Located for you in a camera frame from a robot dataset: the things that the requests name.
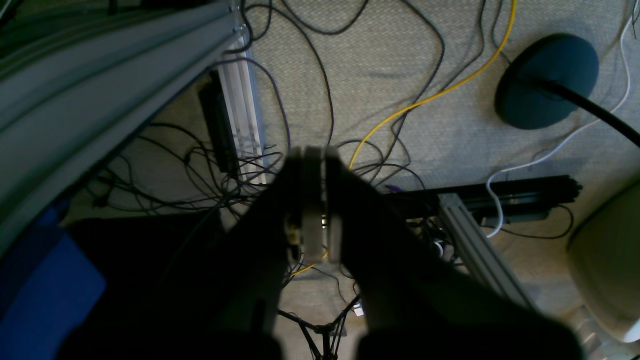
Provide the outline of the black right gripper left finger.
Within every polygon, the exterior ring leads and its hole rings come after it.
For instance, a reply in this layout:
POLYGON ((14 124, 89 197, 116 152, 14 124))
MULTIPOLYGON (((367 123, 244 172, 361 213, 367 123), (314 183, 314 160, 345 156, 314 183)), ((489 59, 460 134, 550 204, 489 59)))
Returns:
POLYGON ((106 289, 60 358, 280 360, 272 331, 290 261, 322 258, 324 154, 291 150, 226 234, 216 209, 73 224, 106 289))

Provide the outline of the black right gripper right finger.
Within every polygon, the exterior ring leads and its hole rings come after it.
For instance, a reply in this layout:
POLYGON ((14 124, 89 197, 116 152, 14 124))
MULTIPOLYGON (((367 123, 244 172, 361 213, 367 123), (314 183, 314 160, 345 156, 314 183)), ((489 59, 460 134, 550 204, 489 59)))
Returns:
POLYGON ((574 332, 439 258, 390 203, 325 150, 328 251, 359 285, 359 359, 583 360, 574 332))

